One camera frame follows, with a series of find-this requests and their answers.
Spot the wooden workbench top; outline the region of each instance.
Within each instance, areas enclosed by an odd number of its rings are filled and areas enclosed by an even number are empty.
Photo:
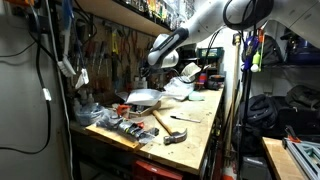
[[[282,147],[282,141],[263,138],[263,145],[277,179],[304,180],[306,178],[289,152]]]
[[[168,133],[154,116],[147,116],[144,120],[145,127],[158,128],[160,130],[159,135],[152,142],[135,151],[135,153],[181,171],[198,175],[222,93],[222,89],[219,91],[201,91],[201,94],[205,96],[204,101],[186,100],[180,102],[168,97],[161,98],[161,108],[158,112],[161,114],[163,121],[170,126],[173,131],[183,132],[187,128],[188,137],[184,142],[165,146],[163,144],[163,137],[167,136]],[[181,117],[200,120],[201,122],[194,123],[176,120],[170,118],[170,115],[179,115]],[[95,138],[105,141],[106,137],[99,138],[95,136]],[[119,140],[119,136],[115,138],[115,141],[111,144],[115,145],[116,142],[124,142]]]

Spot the white robotic arm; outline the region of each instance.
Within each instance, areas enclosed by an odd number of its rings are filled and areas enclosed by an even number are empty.
[[[293,32],[320,47],[320,2],[318,0],[208,0],[192,18],[170,36],[160,35],[148,55],[148,63],[153,68],[173,67],[178,63],[176,48],[198,43],[223,25],[234,29],[257,27],[267,20],[277,20]]]

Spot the workbench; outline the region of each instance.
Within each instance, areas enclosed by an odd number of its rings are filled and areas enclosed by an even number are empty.
[[[304,180],[308,179],[301,173],[299,166],[287,150],[282,147],[282,141],[278,139],[263,138],[263,146],[277,179]]]
[[[128,147],[128,140],[124,137],[114,136],[115,140],[112,140],[110,132],[106,134],[101,132],[104,131],[103,129],[95,126],[85,129],[74,122],[71,123],[70,128],[72,131],[93,137],[152,162],[199,176],[207,153],[208,142],[212,136],[215,117],[221,104],[223,89],[219,91],[202,90],[200,93],[205,97],[204,101],[185,100],[180,102],[173,98],[161,98],[161,107],[158,112],[162,115],[163,121],[173,131],[183,132],[187,128],[188,137],[181,143],[165,146],[163,137],[167,136],[168,133],[152,115],[145,117],[145,126],[158,128],[160,130],[159,135],[152,142],[142,147],[137,146],[137,148],[136,146],[134,148]],[[177,114],[201,122],[195,123],[170,118],[170,115]]]

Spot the wooden hammer handle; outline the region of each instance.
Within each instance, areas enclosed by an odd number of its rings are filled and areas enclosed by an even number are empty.
[[[161,114],[157,111],[157,110],[153,110],[152,114],[156,117],[156,119],[158,120],[158,122],[167,130],[167,132],[170,134],[170,136],[172,135],[172,130],[171,128],[169,128],[169,126],[167,126],[163,121],[162,121],[162,117]]]

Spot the hammer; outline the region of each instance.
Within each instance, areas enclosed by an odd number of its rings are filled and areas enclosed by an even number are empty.
[[[185,141],[187,139],[187,129],[183,133],[172,132],[171,128],[168,127],[163,121],[160,113],[157,110],[152,111],[152,114],[156,117],[158,122],[166,129],[170,136],[165,136],[163,138],[163,142],[165,145],[169,145],[171,143],[179,143]]]

